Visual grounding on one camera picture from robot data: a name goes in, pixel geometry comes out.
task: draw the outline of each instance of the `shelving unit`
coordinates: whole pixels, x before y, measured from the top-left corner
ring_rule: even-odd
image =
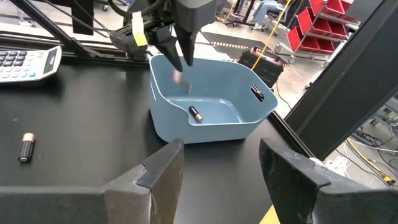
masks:
[[[288,63],[294,63],[298,56],[324,60],[323,66],[325,67],[328,65],[328,58],[334,52],[332,42],[344,42],[348,39],[344,25],[358,26],[360,22],[345,15],[345,11],[351,5],[348,2],[342,3],[341,0],[309,1],[311,7],[307,7],[299,15],[296,15],[298,25],[289,33],[285,33],[289,45],[280,42],[274,50],[275,53],[279,53],[282,48],[286,49],[290,53]]]

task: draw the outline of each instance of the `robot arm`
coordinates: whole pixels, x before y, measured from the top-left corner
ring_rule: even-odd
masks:
[[[144,33],[148,44],[154,45],[178,71],[182,72],[180,57],[175,48],[178,40],[186,63],[192,66],[196,36],[203,26],[214,22],[216,0],[137,1],[149,3],[149,7],[141,11],[141,15],[147,18],[144,21]],[[132,19],[132,14],[118,8],[113,0],[108,0],[108,3],[120,16]],[[171,25],[174,25],[177,37],[171,35]],[[110,37],[115,47],[130,54],[145,48],[137,46],[132,37],[131,25],[112,31]]]

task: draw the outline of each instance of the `laboratory floor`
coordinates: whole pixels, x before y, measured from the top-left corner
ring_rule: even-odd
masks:
[[[51,18],[53,21],[55,21],[62,29],[64,29],[68,34],[75,36],[77,39],[85,39],[84,35],[76,35],[73,34],[72,32],[72,20],[62,14],[61,12],[55,10],[51,6],[49,6],[46,3],[43,2],[34,2],[49,18]],[[116,13],[112,11],[111,8],[108,9],[108,11],[103,11],[102,10],[102,5],[103,4],[98,4],[95,8],[95,18],[99,20],[101,23],[103,23],[104,26],[106,26],[108,29],[118,29],[122,25],[122,17],[118,16]],[[70,13],[70,8],[67,7],[62,7],[60,6],[63,10],[66,12]],[[0,12],[0,22],[2,23],[7,23],[7,24],[19,24],[19,19],[17,16],[17,9],[15,8],[14,5],[12,5],[11,2],[9,1],[0,1],[0,8],[2,9]],[[49,35],[49,33],[41,29],[40,26],[36,24],[36,27],[38,27],[37,31],[38,33],[36,34],[42,34],[42,35]],[[101,28],[100,25],[95,24],[96,28]],[[275,45],[278,44],[281,40],[282,34],[284,31],[282,29],[278,29],[279,35],[277,37],[272,37],[270,42],[269,42],[269,47],[271,49],[274,49]],[[221,22],[214,22],[212,24],[209,24],[202,28],[202,32],[212,32],[212,33],[217,33],[217,34],[223,34],[223,35],[231,35],[235,37],[240,37],[240,38],[245,38],[245,39],[252,39],[252,40],[259,40],[261,42],[266,42],[267,39],[269,38],[269,31],[261,32],[259,30],[251,30],[248,26],[244,25],[239,25],[237,27],[228,27],[224,25]],[[94,34],[94,37],[98,41],[108,41],[108,39],[105,39],[104,37]],[[305,93],[304,87],[307,85],[309,82],[314,81],[319,74],[322,72],[322,63],[321,61],[316,61],[316,60],[308,60],[304,58],[296,58],[296,61],[293,65],[290,67],[285,67],[284,72],[278,79],[278,85],[274,85],[274,90],[275,93],[278,97],[279,100],[279,105],[276,108],[276,112],[278,112],[282,117],[286,116],[287,113],[290,111],[287,103],[285,103],[281,98],[283,97],[284,100],[286,100],[291,107],[293,107],[296,102],[302,97],[302,95]],[[390,132],[389,130],[386,130],[385,127],[382,127],[381,124],[371,126],[370,124],[364,125],[364,129],[372,135],[375,135],[376,137],[382,139],[383,141],[387,140],[390,138]],[[380,158],[379,153],[375,149],[370,149],[369,147],[362,146],[358,143],[354,143],[354,145],[361,151],[363,152],[366,157],[374,159],[375,161],[383,163],[383,161]],[[396,145],[398,145],[398,139],[395,138],[395,141],[389,141],[385,147],[386,149],[396,149]],[[352,159],[355,163],[357,163],[359,166],[361,166],[363,169],[366,169],[368,171],[369,168],[364,165],[361,160],[357,156],[355,156],[354,152],[348,147],[345,146],[343,143],[340,147],[337,148],[337,150],[343,154],[346,155]],[[335,160],[338,157],[342,157],[341,155],[338,154],[338,152],[333,152],[326,160]],[[392,172],[388,171],[384,166],[379,166],[383,171],[385,171],[389,175],[394,175]],[[349,175],[350,178],[353,180],[360,182],[364,185],[367,185],[371,188],[377,189],[377,188],[385,188],[386,186],[375,176],[368,174],[367,172],[361,170],[359,167],[357,167],[354,164],[351,164],[348,168],[346,168],[346,173]]]

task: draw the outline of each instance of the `metal cart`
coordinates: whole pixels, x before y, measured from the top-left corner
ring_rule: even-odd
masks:
[[[347,24],[352,24],[352,25],[355,25],[355,26],[359,25],[357,22],[347,21],[347,20],[344,20],[342,18],[331,16],[329,14],[326,14],[326,13],[322,12],[324,10],[324,8],[326,7],[326,4],[327,4],[328,0],[323,0],[322,2],[323,2],[322,9],[320,10],[320,12],[317,15],[315,15],[315,18],[314,18],[314,20],[313,20],[308,32],[303,34],[303,38],[301,39],[300,44],[298,45],[297,49],[299,49],[299,47],[303,44],[303,41],[305,40],[306,37],[315,37],[315,38],[330,40],[330,41],[333,41],[333,42],[344,42],[344,41],[346,41],[346,39],[337,39],[337,38],[333,38],[333,37],[327,37],[327,36],[311,33],[310,30],[311,30],[311,28],[313,27],[314,23],[317,21],[318,18],[326,19],[326,20],[337,22],[337,23],[344,24],[344,25],[347,25]],[[329,64],[329,62],[330,62],[329,58],[331,57],[332,54],[320,54],[320,53],[315,53],[315,52],[304,52],[304,51],[301,51],[301,50],[292,50],[291,44],[290,44],[290,40],[287,37],[287,34],[288,34],[289,31],[290,31],[289,29],[286,29],[286,31],[283,34],[279,44],[277,44],[275,49],[274,49],[275,53],[277,53],[277,54],[280,53],[282,48],[287,50],[290,53],[290,58],[288,60],[289,64],[293,64],[295,62],[295,58],[296,57],[322,60],[322,61],[324,61],[323,67],[326,67]],[[287,42],[289,43],[289,45],[286,45],[286,44],[284,44],[282,42],[284,37],[286,37]]]

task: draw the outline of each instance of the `black table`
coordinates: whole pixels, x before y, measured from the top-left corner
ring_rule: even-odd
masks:
[[[0,185],[100,186],[165,145],[149,113],[149,71],[61,65],[40,88],[0,88]],[[185,147],[175,223],[259,223],[271,205],[260,138],[289,144],[272,115],[246,140]],[[17,161],[36,136],[31,165]]]

